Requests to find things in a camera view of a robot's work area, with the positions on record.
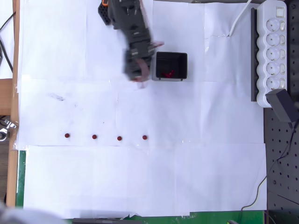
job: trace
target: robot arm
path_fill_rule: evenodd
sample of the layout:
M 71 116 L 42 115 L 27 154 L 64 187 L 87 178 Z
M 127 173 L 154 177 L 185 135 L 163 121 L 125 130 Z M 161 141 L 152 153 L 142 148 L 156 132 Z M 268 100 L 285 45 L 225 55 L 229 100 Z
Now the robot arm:
M 141 0 L 108 0 L 99 6 L 99 14 L 106 25 L 120 29 L 128 43 L 125 54 L 125 73 L 130 80 L 145 81 L 150 73 L 155 46 L 142 15 Z

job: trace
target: paper sheet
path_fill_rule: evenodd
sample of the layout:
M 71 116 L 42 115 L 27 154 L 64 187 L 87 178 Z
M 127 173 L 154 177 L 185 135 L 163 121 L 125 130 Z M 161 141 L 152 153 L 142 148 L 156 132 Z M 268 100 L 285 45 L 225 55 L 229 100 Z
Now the paper sheet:
M 97 14 L 100 0 L 72 1 L 68 10 L 63 3 L 59 10 L 71 15 L 57 13 L 53 23 L 58 1 L 21 4 L 18 137 L 19 149 L 28 150 L 25 208 L 42 207 L 64 218 L 180 216 L 239 210 L 254 200 L 266 169 L 263 110 L 250 102 L 250 70 L 242 61 L 250 55 L 250 45 L 242 44 L 250 41 L 250 35 L 242 35 L 250 30 L 249 11 L 229 39 L 214 37 L 227 30 L 213 24 L 228 28 L 230 20 L 211 16 L 209 23 L 204 4 L 150 2 L 145 5 L 153 15 L 152 34 L 165 41 L 159 50 L 188 53 L 186 82 L 150 80 L 143 88 L 128 82 L 122 72 L 123 35 L 103 25 Z M 221 5 L 211 4 L 207 15 Z M 39 15 L 41 6 L 49 11 Z M 237 7 L 227 7 L 225 15 Z M 166 14 L 166 8 L 174 13 Z M 31 14 L 46 17 L 46 25 Z M 68 21 L 74 14 L 84 23 Z M 70 30 L 56 28 L 58 17 Z M 211 26 L 207 39 L 206 24 Z M 37 32 L 29 32 L 30 26 L 37 26 Z M 74 27 L 76 37 L 70 36 Z M 63 35 L 62 41 L 51 39 L 52 33 Z M 30 38 L 41 37 L 45 42 L 40 44 L 47 46 L 39 50 Z M 45 66 L 42 72 L 39 66 Z M 266 209 L 266 182 L 249 209 Z
M 215 37 L 227 37 L 230 29 L 242 11 L 246 3 L 207 3 L 205 4 L 205 39 Z M 257 7 L 259 4 L 250 3 L 244 13 L 239 18 L 235 26 L 236 30 L 250 31 L 247 27 L 248 18 L 250 18 L 250 9 Z
M 264 144 L 142 150 L 30 146 L 24 208 L 62 218 L 240 210 L 254 200 L 265 166 Z M 266 182 L 250 209 L 265 207 Z
M 189 54 L 189 73 L 190 80 L 193 82 L 161 83 L 149 80 L 144 83 L 145 88 L 138 88 L 137 84 L 129 84 L 126 75 L 122 72 L 125 43 L 117 44 L 120 43 L 117 38 L 121 40 L 121 32 L 116 32 L 112 27 L 104 25 L 94 10 L 98 4 L 99 1 L 87 2 L 87 26 L 82 28 L 84 32 L 86 31 L 86 41 L 81 40 L 80 43 L 83 46 L 86 44 L 84 51 L 87 76 L 85 78 L 78 81 L 74 74 L 73 82 L 63 81 L 61 77 L 49 77 L 50 81 L 40 79 L 42 73 L 34 68 L 40 79 L 37 81 L 32 79 L 31 75 L 27 76 L 24 69 L 26 66 L 31 68 L 31 62 L 23 61 L 21 84 L 23 100 L 20 105 L 22 125 L 19 129 L 18 148 L 26 149 L 29 145 L 169 147 L 200 143 L 200 85 L 195 82 L 192 75 L 203 74 L 204 61 L 198 63 L 196 56 L 203 58 L 204 42 L 193 46 L 181 40 L 192 36 L 193 33 L 196 35 L 191 42 L 203 38 L 203 26 L 195 29 L 186 28 L 182 32 L 183 36 L 177 35 L 172 43 L 167 42 L 164 46 L 164 50 L 181 50 Z M 184 13 L 181 7 L 188 11 L 190 20 L 194 17 L 196 23 L 203 24 L 204 5 L 177 4 L 172 6 L 169 2 L 159 2 L 155 6 L 157 8 L 155 10 L 157 19 L 154 21 L 153 29 L 155 38 L 169 39 L 163 35 L 165 34 L 163 27 L 173 26 L 174 19 L 183 21 Z M 158 8 L 165 8 L 168 5 L 172 6 L 173 10 L 180 11 L 181 15 L 170 14 L 163 20 L 164 12 Z M 148 14 L 151 11 L 150 5 L 147 8 Z M 85 83 L 86 87 L 82 87 L 79 92 L 78 88 L 83 85 L 82 83 Z M 65 100 L 55 99 L 53 96 L 60 96 Z M 88 127 L 88 131 L 82 131 L 82 127 Z M 70 133 L 72 137 L 66 139 L 65 133 Z M 93 134 L 98 136 L 97 140 L 91 138 Z M 143 135 L 150 137 L 144 141 Z M 117 136 L 121 136 L 123 141 L 119 142 Z
M 0 27 L 5 21 L 13 14 L 13 1 L 2 0 L 0 1 Z M 5 25 L 0 31 L 0 39 L 3 43 L 7 56 L 10 63 L 14 64 L 14 19 Z M 11 72 L 9 65 L 2 53 L 2 62 L 0 64 L 0 78 L 12 78 L 13 73 Z

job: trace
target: power adapter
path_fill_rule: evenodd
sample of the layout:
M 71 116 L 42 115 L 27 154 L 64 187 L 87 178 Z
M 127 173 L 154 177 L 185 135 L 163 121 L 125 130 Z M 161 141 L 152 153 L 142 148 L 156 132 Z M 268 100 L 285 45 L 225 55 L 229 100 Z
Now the power adapter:
M 268 92 L 266 99 L 280 122 L 292 123 L 299 119 L 298 109 L 285 89 L 275 89 Z

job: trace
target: white cable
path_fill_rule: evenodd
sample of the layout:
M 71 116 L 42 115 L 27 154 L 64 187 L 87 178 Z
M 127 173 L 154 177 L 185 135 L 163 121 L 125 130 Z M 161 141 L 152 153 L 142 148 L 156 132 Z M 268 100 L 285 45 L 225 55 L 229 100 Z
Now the white cable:
M 272 218 L 268 213 L 266 213 L 265 211 L 264 211 L 264 213 L 265 213 L 267 216 L 269 216 L 269 218 L 272 220 L 272 222 L 273 222 L 274 224 L 276 224 L 275 221 L 273 220 L 273 218 Z
M 235 28 L 235 24 L 237 23 L 237 21 L 239 20 L 240 16 L 243 14 L 243 12 L 245 11 L 245 9 L 247 8 L 247 6 L 249 5 L 249 3 L 251 2 L 251 0 L 248 0 L 246 5 L 244 6 L 244 8 L 242 9 L 242 11 L 240 12 L 240 14 L 238 15 L 238 17 L 235 19 L 234 23 L 233 23 L 233 26 L 232 28 L 230 29 L 230 32 L 229 32 L 229 35 L 228 36 L 231 36 L 233 31 L 234 31 L 234 28 Z

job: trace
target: cable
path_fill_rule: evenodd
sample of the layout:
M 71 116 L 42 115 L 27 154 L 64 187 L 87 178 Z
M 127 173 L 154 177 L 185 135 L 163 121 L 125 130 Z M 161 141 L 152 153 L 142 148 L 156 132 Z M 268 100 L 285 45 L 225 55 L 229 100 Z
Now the cable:
M 8 23 L 8 21 L 15 15 L 15 12 L 8 18 L 8 20 L 5 21 L 5 23 L 0 28 L 0 31 L 3 29 L 3 27 Z
M 265 213 L 267 216 L 269 216 L 269 218 L 272 220 L 272 222 L 273 222 L 274 224 L 276 224 L 275 221 L 274 221 L 274 219 L 273 219 L 267 212 L 264 211 L 264 213 Z
M 1 40 L 0 40 L 0 50 L 3 51 L 4 57 L 5 57 L 5 59 L 7 60 L 7 63 L 8 63 L 8 65 L 9 65 L 9 68 L 10 68 L 11 71 L 13 71 L 13 66 L 12 66 L 11 63 L 10 63 L 10 60 L 9 60 L 9 58 L 8 58 L 8 56 L 7 56 L 6 50 L 5 50 L 5 48 L 4 48 L 3 43 L 1 42 Z
M 246 5 L 244 6 L 244 8 L 242 9 L 242 11 L 240 12 L 240 14 L 237 16 L 237 18 L 235 19 L 234 23 L 233 23 L 233 26 L 232 28 L 230 29 L 230 32 L 229 32 L 229 35 L 228 36 L 231 36 L 233 31 L 234 31 L 234 28 L 235 28 L 235 25 L 236 23 L 238 22 L 240 16 L 243 14 L 243 12 L 245 11 L 245 9 L 247 8 L 247 6 L 249 5 L 249 3 L 251 2 L 251 0 L 248 0 Z
M 5 23 L 4 23 L 4 24 L 2 25 L 2 27 L 0 28 L 0 31 L 3 29 L 3 27 L 7 24 L 7 22 L 8 22 L 14 15 L 15 15 L 15 12 L 8 18 L 8 20 L 5 21 Z M 9 65 L 9 68 L 10 68 L 11 71 L 13 71 L 13 66 L 12 66 L 11 63 L 10 63 L 10 60 L 9 60 L 9 58 L 8 58 L 8 56 L 7 56 L 7 53 L 6 53 L 6 51 L 5 51 L 5 48 L 4 48 L 3 43 L 1 42 L 1 40 L 0 40 L 0 50 L 3 51 L 4 57 L 5 57 L 5 59 L 7 60 L 7 63 L 8 63 L 8 65 Z
M 295 125 L 294 125 L 293 131 L 292 131 L 292 135 L 291 135 L 291 139 L 290 139 L 289 143 L 287 144 L 287 146 L 285 147 L 285 150 L 283 151 L 283 153 L 281 154 L 281 156 L 273 162 L 273 164 L 272 164 L 272 166 L 270 167 L 270 169 L 269 169 L 268 173 L 266 174 L 265 178 L 264 178 L 264 179 L 260 182 L 260 184 L 258 185 L 258 187 L 257 187 L 257 191 L 256 191 L 256 198 L 254 199 L 253 203 L 251 203 L 250 205 L 243 206 L 243 207 L 241 208 L 241 215 L 240 215 L 240 221 L 239 221 L 240 224 L 241 224 L 241 220 L 242 220 L 243 209 L 252 206 L 252 205 L 256 202 L 256 200 L 257 200 L 257 196 L 258 196 L 258 190 L 259 190 L 260 186 L 262 185 L 262 183 L 264 182 L 264 180 L 266 180 L 266 178 L 267 178 L 267 176 L 269 175 L 270 171 L 272 170 L 274 164 L 275 164 L 276 162 L 278 162 L 278 160 L 285 158 L 285 157 L 289 154 L 289 152 L 290 152 L 290 150 L 291 150 L 291 144 L 292 144 L 293 136 L 294 136 L 294 133 L 295 133 L 295 129 L 296 129 L 296 127 L 298 126 L 298 123 L 299 123 L 299 120 L 297 120 L 296 123 L 295 123 Z M 283 154 L 285 153 L 285 151 L 286 151 L 286 149 L 288 148 L 288 146 L 290 146 L 290 147 L 289 147 L 289 150 L 288 150 L 288 152 L 286 153 L 286 155 L 283 156 Z
M 1 121 L 3 121 L 3 118 L 5 118 L 5 117 L 6 117 L 6 116 L 1 116 L 1 117 L 0 117 L 0 125 L 3 126 L 3 127 L 6 127 L 6 126 L 7 126 L 6 124 L 5 124 L 5 125 L 2 124 L 2 122 L 1 122 Z

